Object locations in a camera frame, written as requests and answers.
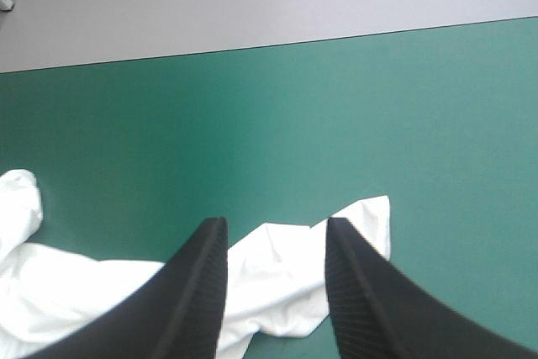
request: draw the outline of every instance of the white cloth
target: white cloth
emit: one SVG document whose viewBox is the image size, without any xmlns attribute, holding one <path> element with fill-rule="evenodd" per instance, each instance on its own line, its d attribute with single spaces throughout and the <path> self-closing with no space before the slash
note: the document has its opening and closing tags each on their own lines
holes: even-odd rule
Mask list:
<svg viewBox="0 0 538 359">
<path fill-rule="evenodd" d="M 387 197 L 357 201 L 347 217 L 386 258 Z M 146 282 L 162 263 L 95 261 L 24 243 L 43 213 L 32 173 L 0 177 L 0 359 L 28 355 L 79 329 Z M 324 290 L 326 221 L 313 228 L 262 224 L 229 249 L 218 359 L 241 359 L 257 331 L 306 336 L 329 313 Z"/>
</svg>

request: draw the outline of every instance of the green wall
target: green wall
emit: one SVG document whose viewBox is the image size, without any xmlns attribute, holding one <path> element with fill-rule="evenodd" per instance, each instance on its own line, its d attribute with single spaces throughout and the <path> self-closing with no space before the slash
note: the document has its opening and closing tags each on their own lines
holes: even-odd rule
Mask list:
<svg viewBox="0 0 538 359">
<path fill-rule="evenodd" d="M 393 262 L 538 349 L 537 108 L 536 18 L 6 73 L 0 172 L 37 175 L 34 240 L 96 258 L 388 194 Z M 338 357 L 328 321 L 247 354 L 301 356 Z"/>
</svg>

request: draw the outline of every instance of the crumpled white cloth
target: crumpled white cloth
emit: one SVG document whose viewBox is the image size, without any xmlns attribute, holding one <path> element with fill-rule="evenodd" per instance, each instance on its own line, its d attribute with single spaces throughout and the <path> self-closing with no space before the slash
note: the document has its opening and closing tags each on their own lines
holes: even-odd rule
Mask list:
<svg viewBox="0 0 538 359">
<path fill-rule="evenodd" d="M 357 201 L 347 217 L 387 259 L 389 201 Z M 34 175 L 0 177 L 0 359 L 37 351 L 69 335 L 146 282 L 162 263 L 95 261 L 25 243 L 43 212 Z M 229 249 L 229 281 L 218 359 L 241 359 L 252 336 L 310 334 L 328 315 L 324 288 L 326 220 L 310 228 L 265 223 Z"/>
</svg>

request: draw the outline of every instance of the ribbed black plastic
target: ribbed black plastic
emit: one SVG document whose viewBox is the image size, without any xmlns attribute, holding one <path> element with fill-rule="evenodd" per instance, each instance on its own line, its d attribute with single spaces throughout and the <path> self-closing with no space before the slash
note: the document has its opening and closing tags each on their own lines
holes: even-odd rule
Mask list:
<svg viewBox="0 0 538 359">
<path fill-rule="evenodd" d="M 144 286 L 28 359 L 213 359 L 224 313 L 225 219 L 205 219 Z"/>
<path fill-rule="evenodd" d="M 325 282 L 343 359 L 537 359 L 412 283 L 347 219 L 327 226 Z"/>
</svg>

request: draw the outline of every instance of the white fabric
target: white fabric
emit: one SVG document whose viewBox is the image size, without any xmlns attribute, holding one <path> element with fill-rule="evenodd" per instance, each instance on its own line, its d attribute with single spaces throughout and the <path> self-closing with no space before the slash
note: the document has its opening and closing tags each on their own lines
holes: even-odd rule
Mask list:
<svg viewBox="0 0 538 359">
<path fill-rule="evenodd" d="M 347 217 L 386 258 L 387 197 L 357 201 Z M 35 243 L 40 192 L 32 173 L 0 177 L 0 359 L 28 355 L 79 329 L 146 282 L 162 263 L 95 261 Z M 241 359 L 257 331 L 306 336 L 327 316 L 326 221 L 313 228 L 262 224 L 229 249 L 229 283 L 218 359 Z"/>
</svg>

